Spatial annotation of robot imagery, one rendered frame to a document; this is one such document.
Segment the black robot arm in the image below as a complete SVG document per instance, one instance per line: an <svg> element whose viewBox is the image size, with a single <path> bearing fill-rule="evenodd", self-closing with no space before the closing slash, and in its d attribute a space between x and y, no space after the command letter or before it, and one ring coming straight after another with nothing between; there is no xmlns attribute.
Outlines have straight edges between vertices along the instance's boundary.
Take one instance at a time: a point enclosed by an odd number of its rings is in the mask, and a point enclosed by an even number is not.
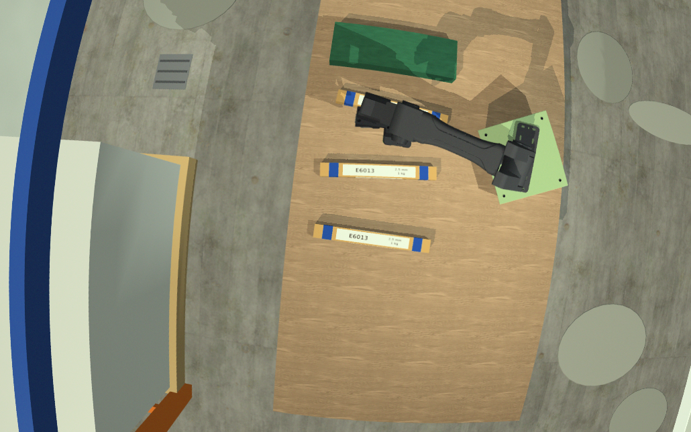
<svg viewBox="0 0 691 432"><path fill-rule="evenodd" d="M529 190L539 137L539 128L533 125L519 123L515 140L508 140L504 146L456 129L418 105L404 100L391 103L368 92L358 106L355 123L355 127L384 128L384 137L402 145L409 140L457 154L493 175L492 185L498 188L523 193Z"/></svg>

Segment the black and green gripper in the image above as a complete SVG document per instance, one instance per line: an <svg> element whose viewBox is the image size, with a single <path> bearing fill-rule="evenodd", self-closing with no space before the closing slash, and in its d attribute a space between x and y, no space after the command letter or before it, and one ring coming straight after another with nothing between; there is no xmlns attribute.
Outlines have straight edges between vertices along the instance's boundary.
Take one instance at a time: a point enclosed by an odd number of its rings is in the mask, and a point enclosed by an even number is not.
<svg viewBox="0 0 691 432"><path fill-rule="evenodd" d="M410 141L408 141L406 145L402 145L402 144L399 144L399 143L392 141L390 137L384 137L384 136L383 136L382 141L385 145L389 145L389 146L401 146L403 148L410 148L411 147Z"/></svg>

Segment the tan welding electrode pack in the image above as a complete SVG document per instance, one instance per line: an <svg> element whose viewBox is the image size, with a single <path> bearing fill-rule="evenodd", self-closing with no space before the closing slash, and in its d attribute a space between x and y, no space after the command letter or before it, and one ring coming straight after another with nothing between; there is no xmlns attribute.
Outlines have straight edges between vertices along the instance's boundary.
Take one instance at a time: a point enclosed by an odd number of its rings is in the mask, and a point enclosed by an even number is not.
<svg viewBox="0 0 691 432"><path fill-rule="evenodd" d="M350 107L358 107L358 106L361 106L363 98L364 98L363 94L359 94L359 93L355 93L355 92L351 92L351 91L344 91L344 90L339 89L335 103L341 104L341 105L347 105ZM438 113L435 111L430 111L430 110L426 110L426 109L422 109L422 108L420 108L420 109L424 110L430 114L435 115L437 118L439 118L440 120L447 123L448 115L444 115L442 113Z"/></svg>
<svg viewBox="0 0 691 432"><path fill-rule="evenodd" d="M320 162L320 176L437 180L437 167Z"/></svg>
<svg viewBox="0 0 691 432"><path fill-rule="evenodd" d="M375 231L336 227L315 223L313 237L355 244L429 253L431 240Z"/></svg>

